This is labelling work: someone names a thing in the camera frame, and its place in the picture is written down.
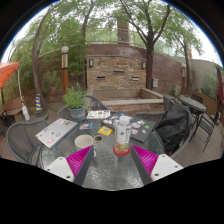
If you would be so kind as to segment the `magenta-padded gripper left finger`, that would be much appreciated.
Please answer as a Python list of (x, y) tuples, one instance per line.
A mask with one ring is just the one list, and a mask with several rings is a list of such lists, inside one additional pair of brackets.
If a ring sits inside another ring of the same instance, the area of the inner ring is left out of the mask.
[(93, 146), (88, 146), (65, 157), (58, 157), (46, 171), (81, 186), (94, 156)]

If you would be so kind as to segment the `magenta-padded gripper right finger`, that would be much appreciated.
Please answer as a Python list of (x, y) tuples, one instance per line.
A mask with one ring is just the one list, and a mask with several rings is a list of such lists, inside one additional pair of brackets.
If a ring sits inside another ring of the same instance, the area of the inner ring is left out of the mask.
[(136, 145), (131, 146), (130, 153), (139, 174), (135, 186), (148, 185), (182, 169), (166, 154), (156, 155)]

